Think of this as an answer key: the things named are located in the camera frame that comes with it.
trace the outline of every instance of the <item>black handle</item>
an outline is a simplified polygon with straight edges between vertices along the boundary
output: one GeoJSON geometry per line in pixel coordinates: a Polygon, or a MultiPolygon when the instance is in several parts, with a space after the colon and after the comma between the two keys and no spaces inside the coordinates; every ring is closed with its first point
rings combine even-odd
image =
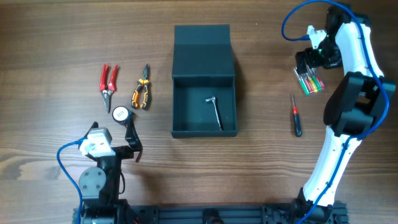
{"type": "Polygon", "coordinates": [[[299,114],[293,114],[294,121],[294,133],[297,137],[300,137],[303,133],[301,132],[301,124],[299,114]]]}
{"type": "Polygon", "coordinates": [[[142,102],[142,104],[141,104],[141,108],[144,109],[144,110],[148,110],[150,101],[152,99],[152,96],[150,95],[149,87],[150,87],[150,83],[149,82],[147,82],[147,83],[144,82],[144,102],[142,102]]]}
{"type": "Polygon", "coordinates": [[[134,109],[138,108],[138,95],[139,95],[139,92],[141,91],[141,88],[142,88],[142,82],[138,81],[137,87],[134,90],[134,93],[132,94],[132,97],[131,97],[131,107],[134,109]]]}

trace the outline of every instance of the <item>screwdriver set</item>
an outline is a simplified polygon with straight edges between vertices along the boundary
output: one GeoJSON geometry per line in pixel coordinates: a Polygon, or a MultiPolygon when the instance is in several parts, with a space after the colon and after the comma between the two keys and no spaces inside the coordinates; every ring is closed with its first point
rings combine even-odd
{"type": "Polygon", "coordinates": [[[300,82],[300,85],[306,95],[325,90],[325,85],[319,77],[319,73],[316,68],[310,68],[307,66],[307,73],[299,74],[297,72],[297,67],[295,67],[294,73],[296,74],[298,82],[300,82]]]}

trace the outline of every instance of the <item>wooden table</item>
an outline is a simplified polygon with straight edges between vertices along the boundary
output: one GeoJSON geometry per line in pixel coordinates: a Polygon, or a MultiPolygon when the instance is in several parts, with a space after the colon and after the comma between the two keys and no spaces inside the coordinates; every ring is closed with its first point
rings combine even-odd
{"type": "MultiPolygon", "coordinates": [[[[0,5],[0,223],[70,223],[76,190],[55,159],[92,122],[123,145],[124,127],[104,111],[98,91],[104,63],[118,64],[115,106],[129,106],[150,63],[153,100],[134,111],[144,146],[140,163],[123,162],[131,205],[242,205],[290,202],[310,177],[321,151],[324,106],[343,69],[323,70],[327,91],[305,96],[292,68],[308,42],[280,34],[285,15],[302,1],[133,1],[0,5]],[[236,57],[239,134],[173,139],[174,25],[230,24],[236,57]],[[303,136],[290,120],[296,95],[303,136]]],[[[326,4],[293,16],[287,34],[324,26],[326,4]]],[[[398,80],[398,2],[355,2],[372,20],[372,42],[385,75],[398,80]]],[[[357,149],[336,199],[351,223],[398,219],[398,97],[382,128],[357,149]]],[[[62,161],[75,180],[95,163],[77,147],[62,161]]]]}

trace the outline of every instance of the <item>open box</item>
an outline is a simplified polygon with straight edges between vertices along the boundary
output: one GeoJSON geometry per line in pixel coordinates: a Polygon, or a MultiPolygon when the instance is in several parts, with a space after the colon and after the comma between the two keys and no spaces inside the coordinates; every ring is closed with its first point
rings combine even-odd
{"type": "Polygon", "coordinates": [[[174,138],[233,137],[235,72],[229,26],[176,26],[173,61],[174,138]],[[205,99],[215,96],[214,105],[205,99]]]}

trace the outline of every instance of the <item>orange and black pliers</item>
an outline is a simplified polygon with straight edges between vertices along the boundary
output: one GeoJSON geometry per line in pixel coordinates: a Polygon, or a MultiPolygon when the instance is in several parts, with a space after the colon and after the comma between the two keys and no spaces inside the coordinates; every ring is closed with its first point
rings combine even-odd
{"type": "Polygon", "coordinates": [[[99,91],[101,92],[102,97],[104,98],[105,110],[107,113],[110,111],[111,105],[111,95],[116,91],[116,72],[118,72],[118,65],[112,70],[111,79],[109,80],[109,84],[106,85],[106,74],[108,72],[109,65],[105,64],[102,69],[101,80],[99,81],[99,91]]]}
{"type": "Polygon", "coordinates": [[[134,109],[138,109],[138,94],[144,87],[144,102],[141,104],[141,108],[144,110],[148,110],[149,103],[152,99],[149,87],[150,82],[148,80],[148,64],[145,66],[144,72],[142,73],[142,78],[140,78],[137,82],[137,88],[134,90],[134,93],[131,97],[131,107],[134,109]]]}

